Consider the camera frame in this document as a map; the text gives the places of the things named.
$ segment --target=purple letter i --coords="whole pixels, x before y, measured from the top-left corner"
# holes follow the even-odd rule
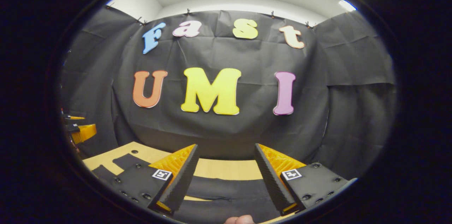
[[[292,106],[292,82],[295,75],[289,72],[276,72],[275,77],[278,79],[278,103],[273,108],[273,113],[277,116],[293,113]]]

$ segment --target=foam letter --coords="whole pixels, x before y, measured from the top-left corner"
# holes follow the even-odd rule
[[[179,24],[179,28],[173,31],[173,35],[176,37],[195,37],[199,34],[199,28],[202,23],[200,21],[186,21]]]
[[[253,39],[257,37],[257,23],[254,20],[248,19],[237,19],[234,22],[235,28],[232,29],[232,33],[236,37],[240,37],[242,39]]]
[[[135,84],[133,86],[133,101],[140,107],[151,108],[157,105],[160,100],[160,94],[162,92],[163,78],[168,75],[168,72],[163,70],[154,71],[152,76],[154,77],[154,87],[152,88],[152,95],[149,98],[145,98],[143,95],[144,83],[146,78],[149,77],[149,72],[138,71],[135,73]]]
[[[154,28],[150,29],[148,32],[143,34],[143,38],[144,38],[143,54],[147,54],[147,52],[149,52],[150,50],[152,50],[154,47],[156,47],[158,45],[158,42],[155,41],[155,39],[160,39],[160,37],[162,36],[162,30],[160,30],[160,29],[165,26],[166,26],[165,23],[163,23],[163,22],[159,23],[157,26],[155,26]]]
[[[295,80],[295,75],[289,72],[276,72],[278,79],[278,103],[273,108],[273,113],[277,116],[283,114],[293,113],[292,106],[292,82]]]
[[[180,106],[183,111],[193,113],[199,111],[199,106],[196,104],[196,96],[198,96],[202,110],[207,113],[218,97],[218,103],[213,107],[215,113],[230,116],[239,114],[239,107],[236,105],[236,88],[242,72],[231,68],[222,69],[212,85],[202,68],[188,68],[184,71],[184,75],[187,76],[187,92],[185,103]]]
[[[284,37],[286,39],[286,42],[289,46],[293,48],[302,49],[305,47],[305,44],[301,41],[298,41],[297,35],[301,35],[302,33],[300,31],[297,31],[293,28],[293,26],[284,26],[279,28],[280,32],[284,32]]]

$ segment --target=orange letter u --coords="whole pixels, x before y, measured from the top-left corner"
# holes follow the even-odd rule
[[[145,98],[143,95],[144,84],[146,78],[149,77],[148,71],[138,71],[135,73],[135,84],[133,86],[133,101],[140,107],[151,108],[157,105],[160,100],[162,92],[163,78],[168,75],[168,72],[164,70],[154,71],[152,76],[154,77],[154,87],[152,88],[152,95],[149,98]]]

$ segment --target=letter m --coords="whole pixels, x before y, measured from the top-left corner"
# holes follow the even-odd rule
[[[183,111],[193,113],[199,111],[197,96],[202,110],[207,113],[218,97],[217,105],[213,107],[215,113],[230,116],[239,114],[239,107],[236,105],[237,80],[242,76],[239,70],[222,69],[213,84],[210,84],[202,68],[188,68],[184,75],[187,76],[187,92],[185,103],[181,105]]]

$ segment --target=black fabric backdrop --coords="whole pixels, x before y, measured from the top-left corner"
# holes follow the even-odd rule
[[[233,24],[239,18],[258,23],[256,39],[234,37]],[[187,20],[202,23],[200,34],[174,37],[172,31]],[[143,55],[142,35],[161,22],[166,27],[157,47]],[[278,30],[285,25],[301,31],[303,49],[286,44]],[[79,144],[89,157],[136,141],[169,152],[197,143],[202,158],[252,159],[254,143],[259,142],[352,179],[363,174],[382,149],[396,112],[391,57],[356,11],[308,28],[239,11],[195,12],[141,26],[129,15],[105,8],[74,38],[68,54],[61,78],[63,110],[84,116],[85,124],[96,124],[97,134]],[[221,69],[239,69],[240,113],[182,111],[187,84],[183,72],[189,67],[204,69],[211,83]],[[132,99],[134,73],[142,70],[168,72],[153,108],[139,107]],[[289,116],[273,114],[278,71],[297,77],[294,113]],[[153,81],[152,76],[146,79],[145,96],[150,96]],[[220,223],[241,214],[261,222],[278,216],[262,180],[194,177],[188,195],[213,201],[184,201],[174,214],[184,222]],[[256,200],[260,207],[255,207]],[[199,214],[200,209],[212,214]]]

